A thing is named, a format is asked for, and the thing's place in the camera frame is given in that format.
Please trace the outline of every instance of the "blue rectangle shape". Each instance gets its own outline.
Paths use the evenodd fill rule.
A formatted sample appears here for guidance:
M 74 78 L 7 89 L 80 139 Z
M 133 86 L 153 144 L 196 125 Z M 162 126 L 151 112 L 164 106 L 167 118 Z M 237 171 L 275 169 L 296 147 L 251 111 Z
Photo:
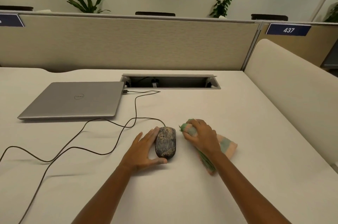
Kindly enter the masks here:
M 0 14 L 0 27 L 24 27 L 24 24 L 17 14 Z
M 308 34 L 310 28 L 311 25 L 271 23 L 266 34 L 304 37 Z

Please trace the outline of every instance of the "dark mouse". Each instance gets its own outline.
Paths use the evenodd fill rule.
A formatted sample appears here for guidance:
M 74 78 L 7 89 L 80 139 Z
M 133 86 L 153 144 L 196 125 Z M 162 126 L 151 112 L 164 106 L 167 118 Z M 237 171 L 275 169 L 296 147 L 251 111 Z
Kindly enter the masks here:
M 161 127 L 155 140 L 155 151 L 159 158 L 170 159 L 176 152 L 176 130 Z

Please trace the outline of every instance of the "cloth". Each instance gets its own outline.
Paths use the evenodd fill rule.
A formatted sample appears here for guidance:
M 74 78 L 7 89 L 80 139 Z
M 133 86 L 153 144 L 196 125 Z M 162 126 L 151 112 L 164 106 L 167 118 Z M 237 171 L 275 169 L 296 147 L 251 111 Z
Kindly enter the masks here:
M 192 124 L 182 124 L 180 126 L 182 132 L 188 133 L 190 136 L 196 137 L 198 135 L 196 128 L 192 126 Z M 228 138 L 217 134 L 217 140 L 219 145 L 221 146 L 221 151 L 227 156 L 227 158 L 231 159 L 232 156 L 234 155 L 237 144 Z M 216 168 L 214 165 L 210 162 L 210 160 L 203 154 L 201 151 L 198 151 L 198 156 L 205 166 L 206 170 L 210 175 L 214 175 L 216 173 Z

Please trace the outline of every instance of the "closed laptop lid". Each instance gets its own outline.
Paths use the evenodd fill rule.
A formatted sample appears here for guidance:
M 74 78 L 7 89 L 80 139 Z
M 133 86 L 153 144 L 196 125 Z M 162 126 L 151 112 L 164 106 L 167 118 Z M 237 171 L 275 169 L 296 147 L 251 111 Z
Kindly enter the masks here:
M 124 82 L 54 82 L 19 119 L 113 117 Z

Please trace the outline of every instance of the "beige upholstered panel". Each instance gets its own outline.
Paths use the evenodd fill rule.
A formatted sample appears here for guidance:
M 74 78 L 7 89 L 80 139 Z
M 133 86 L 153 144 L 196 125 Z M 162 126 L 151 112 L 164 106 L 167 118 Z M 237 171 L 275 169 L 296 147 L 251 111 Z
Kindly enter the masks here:
M 74 69 L 240 70 L 258 24 L 20 15 L 0 27 L 0 65 Z
M 267 39 L 245 73 L 329 164 L 338 161 L 338 78 Z
M 305 37 L 265 34 L 268 27 L 269 24 L 263 25 L 257 42 L 269 39 L 317 67 L 323 63 L 338 39 L 338 26 L 312 25 Z

